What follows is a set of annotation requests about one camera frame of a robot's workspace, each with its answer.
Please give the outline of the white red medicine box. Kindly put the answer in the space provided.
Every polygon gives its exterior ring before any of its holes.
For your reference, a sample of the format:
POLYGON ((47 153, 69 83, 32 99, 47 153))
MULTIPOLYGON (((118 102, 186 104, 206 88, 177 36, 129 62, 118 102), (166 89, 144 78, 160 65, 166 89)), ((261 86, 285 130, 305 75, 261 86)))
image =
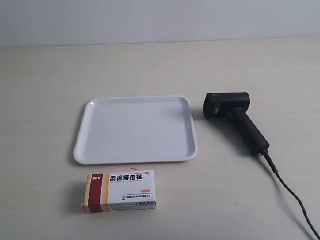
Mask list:
POLYGON ((155 209, 155 172, 90 174, 82 206, 89 214, 155 209))

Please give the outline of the white plastic tray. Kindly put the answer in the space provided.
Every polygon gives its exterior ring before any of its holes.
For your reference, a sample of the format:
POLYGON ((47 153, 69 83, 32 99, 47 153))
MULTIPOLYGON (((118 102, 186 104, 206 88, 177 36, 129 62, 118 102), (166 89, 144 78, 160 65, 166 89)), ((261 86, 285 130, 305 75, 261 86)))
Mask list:
POLYGON ((186 162, 197 153, 186 97, 108 97, 86 104, 73 157, 81 165, 117 165, 186 162))

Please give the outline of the black handheld barcode scanner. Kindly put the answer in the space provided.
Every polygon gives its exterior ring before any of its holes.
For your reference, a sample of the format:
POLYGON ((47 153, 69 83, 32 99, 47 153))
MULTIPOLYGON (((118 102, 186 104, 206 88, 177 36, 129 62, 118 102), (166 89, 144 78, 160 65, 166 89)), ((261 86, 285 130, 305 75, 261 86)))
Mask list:
POLYGON ((242 137, 252 155, 265 155, 270 144, 247 115, 250 103, 247 92, 207 93, 203 114, 209 121, 217 118, 227 119, 242 137))

